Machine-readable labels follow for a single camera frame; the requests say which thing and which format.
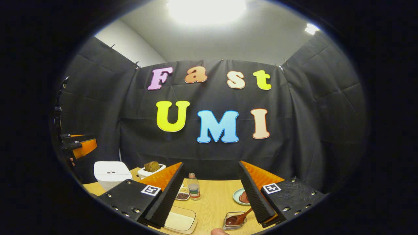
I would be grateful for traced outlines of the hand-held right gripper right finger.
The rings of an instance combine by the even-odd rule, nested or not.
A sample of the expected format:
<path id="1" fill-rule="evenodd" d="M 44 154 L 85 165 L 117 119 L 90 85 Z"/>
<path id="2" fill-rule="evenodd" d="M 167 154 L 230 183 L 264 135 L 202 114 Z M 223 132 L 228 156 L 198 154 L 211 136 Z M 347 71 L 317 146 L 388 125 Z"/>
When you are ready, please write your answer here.
<path id="1" fill-rule="evenodd" d="M 244 161 L 236 172 L 263 227 L 300 217 L 327 196 L 296 177 L 284 179 Z"/>

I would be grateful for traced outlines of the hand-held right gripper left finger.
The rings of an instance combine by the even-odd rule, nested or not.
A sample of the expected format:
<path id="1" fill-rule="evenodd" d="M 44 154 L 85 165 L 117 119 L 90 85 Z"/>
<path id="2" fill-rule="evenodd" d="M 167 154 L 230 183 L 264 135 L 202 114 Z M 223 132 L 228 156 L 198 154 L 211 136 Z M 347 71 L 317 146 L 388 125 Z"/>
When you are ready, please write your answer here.
<path id="1" fill-rule="evenodd" d="M 184 174 L 184 164 L 178 162 L 143 180 L 123 180 L 98 199 L 130 220 L 161 228 L 183 183 Z"/>

